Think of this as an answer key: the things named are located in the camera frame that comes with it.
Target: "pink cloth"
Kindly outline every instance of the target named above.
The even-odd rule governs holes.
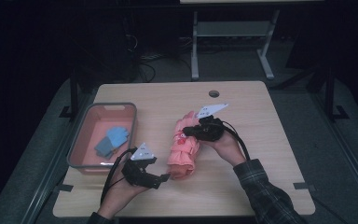
[[[195,117],[194,111],[176,121],[171,155],[167,162],[170,166],[168,173],[172,179],[183,179],[194,173],[194,160],[199,155],[200,143],[194,136],[185,136],[182,130],[197,124],[199,120]]]

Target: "wooden table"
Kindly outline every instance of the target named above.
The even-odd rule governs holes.
[[[209,91],[219,91],[213,98]],[[301,215],[310,215],[315,206],[303,183],[281,122],[267,88],[259,81],[183,82],[102,85],[95,102],[133,102],[138,109],[136,146],[146,142],[157,162],[148,173],[166,172],[175,122],[203,105],[228,103],[215,114],[231,123],[246,144],[250,157],[260,159],[272,184],[286,191]],[[118,217],[209,217],[251,216],[254,214],[245,191],[232,167],[213,149],[202,147],[196,172],[186,180],[169,180],[132,200]],[[53,209],[56,217],[87,217],[99,208],[105,175],[82,175],[69,168],[65,185]]]

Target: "plaid shirt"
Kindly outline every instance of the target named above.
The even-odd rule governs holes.
[[[269,183],[259,160],[246,161],[233,169],[255,210],[258,223],[306,223],[293,208],[289,195]],[[97,213],[92,213],[88,221],[88,224],[114,223],[115,221],[101,217]]]

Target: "dark background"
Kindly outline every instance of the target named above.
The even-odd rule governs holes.
[[[309,10],[282,10],[274,39],[296,38],[288,66],[306,69],[319,62],[328,64],[358,103],[358,1],[353,2],[327,1],[326,6]],[[87,7],[110,3],[91,1]],[[104,43],[105,34],[118,43],[126,42],[124,34],[135,34],[142,40],[140,49],[155,47],[171,54],[176,52],[175,39],[191,34],[187,29],[191,28],[191,12],[146,11],[124,26],[126,13],[101,15],[104,19],[85,12],[75,0],[0,0],[0,192],[49,102],[74,68],[83,78],[83,91],[104,82],[131,82],[134,72],[128,68],[136,64],[137,55]],[[105,22],[116,26],[106,28]],[[68,30],[100,58],[91,59],[68,37]],[[116,52],[115,57],[106,56],[106,46]],[[103,67],[98,61],[112,67]],[[86,66],[79,67],[80,62]],[[105,79],[110,69],[121,72]],[[100,76],[93,79],[91,74]]]

